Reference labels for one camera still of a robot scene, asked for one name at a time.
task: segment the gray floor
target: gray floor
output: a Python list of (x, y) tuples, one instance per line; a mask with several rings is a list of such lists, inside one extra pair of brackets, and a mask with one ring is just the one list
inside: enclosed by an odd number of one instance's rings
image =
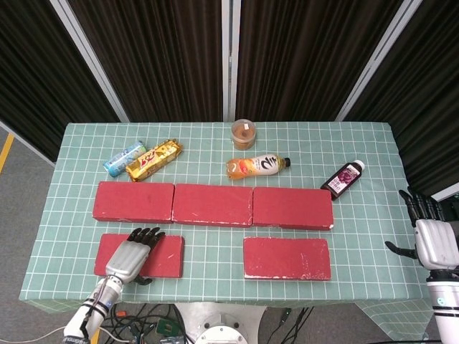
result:
[[(6, 132), (0, 128), (0, 150)], [(73, 312), (49, 315), (18, 300), (27, 269), (29, 255), (42, 215), (53, 168), (15, 140), (0, 174), (0, 338), (30, 340), (65, 326)], [(138, 305), (119, 305), (135, 314)], [(278, 344), (294, 323), (299, 310), (288, 318), (270, 341)], [(260, 344), (265, 344), (277, 327), (282, 310), (270, 308), (260, 324)], [(438, 338), (435, 321), (427, 328), (430, 339)], [(316, 307), (301, 330), (297, 344), (302, 343), (371, 343), (389, 338), (356, 306), (332, 305)], [(36, 343), (58, 344), (62, 333)]]

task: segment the dark bottle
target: dark bottle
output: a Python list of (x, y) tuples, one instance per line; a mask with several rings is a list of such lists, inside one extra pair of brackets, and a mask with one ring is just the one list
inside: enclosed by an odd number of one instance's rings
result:
[(321, 186), (323, 190), (331, 192), (331, 199), (335, 200), (342, 195), (357, 179), (365, 169), (365, 164), (360, 160), (347, 163), (339, 169), (332, 177)]

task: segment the yellow tape line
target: yellow tape line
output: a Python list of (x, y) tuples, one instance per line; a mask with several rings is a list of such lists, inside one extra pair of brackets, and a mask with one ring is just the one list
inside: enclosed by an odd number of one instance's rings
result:
[(13, 140), (14, 140), (14, 135), (9, 133), (8, 136), (6, 137), (5, 144), (4, 144), (3, 149), (1, 150), (1, 153), (0, 153), (0, 173), (1, 173), (1, 170), (3, 169), (4, 164), (5, 164), (6, 157), (8, 156), (9, 149), (11, 148)]
[(98, 344), (98, 341), (99, 341), (99, 333), (100, 333), (100, 330), (98, 329), (98, 331), (94, 334), (94, 336), (91, 338), (91, 344)]

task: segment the gold wrapper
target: gold wrapper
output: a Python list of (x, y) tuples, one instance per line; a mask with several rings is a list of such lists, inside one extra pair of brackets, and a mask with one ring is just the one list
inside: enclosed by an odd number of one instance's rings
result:
[(132, 181), (142, 181), (173, 161), (182, 150), (183, 146), (176, 139), (165, 140), (161, 145), (152, 148), (127, 166), (126, 172)]

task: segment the plastic cup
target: plastic cup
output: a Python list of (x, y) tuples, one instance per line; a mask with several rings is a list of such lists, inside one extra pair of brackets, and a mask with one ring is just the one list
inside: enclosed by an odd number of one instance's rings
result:
[(232, 124), (231, 134), (235, 148), (244, 151), (255, 143), (257, 129), (255, 124), (249, 120), (237, 120)]

